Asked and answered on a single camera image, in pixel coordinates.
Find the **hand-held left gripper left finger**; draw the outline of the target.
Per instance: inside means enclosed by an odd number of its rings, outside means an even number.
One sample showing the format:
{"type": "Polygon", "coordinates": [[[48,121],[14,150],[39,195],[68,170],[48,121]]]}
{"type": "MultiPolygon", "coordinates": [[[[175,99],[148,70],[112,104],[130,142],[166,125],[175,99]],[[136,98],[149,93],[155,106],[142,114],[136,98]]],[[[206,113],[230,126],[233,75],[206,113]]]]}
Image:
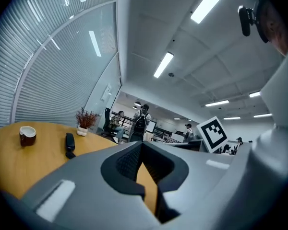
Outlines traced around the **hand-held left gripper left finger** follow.
{"type": "Polygon", "coordinates": [[[76,156],[33,185],[23,203],[56,230],[152,230],[159,220],[136,181],[141,142],[76,156]]]}

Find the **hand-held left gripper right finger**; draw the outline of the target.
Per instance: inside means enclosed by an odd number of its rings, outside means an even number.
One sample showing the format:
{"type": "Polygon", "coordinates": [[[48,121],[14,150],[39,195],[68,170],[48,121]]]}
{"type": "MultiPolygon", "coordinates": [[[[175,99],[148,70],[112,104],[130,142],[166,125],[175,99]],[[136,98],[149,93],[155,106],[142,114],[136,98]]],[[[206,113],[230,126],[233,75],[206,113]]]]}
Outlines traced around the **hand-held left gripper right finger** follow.
{"type": "Polygon", "coordinates": [[[197,204],[218,184],[233,158],[209,153],[199,141],[144,141],[143,162],[157,185],[156,218],[165,223],[197,204]]]}

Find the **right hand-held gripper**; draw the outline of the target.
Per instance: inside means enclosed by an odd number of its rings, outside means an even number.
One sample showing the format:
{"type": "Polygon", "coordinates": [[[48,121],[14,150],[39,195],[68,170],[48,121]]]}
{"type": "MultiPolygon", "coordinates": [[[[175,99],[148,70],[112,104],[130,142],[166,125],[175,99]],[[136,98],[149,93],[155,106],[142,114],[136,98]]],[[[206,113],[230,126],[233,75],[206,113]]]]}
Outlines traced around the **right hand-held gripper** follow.
{"type": "Polygon", "coordinates": [[[228,142],[225,129],[216,116],[197,125],[197,129],[209,153],[224,147],[228,142]]]}

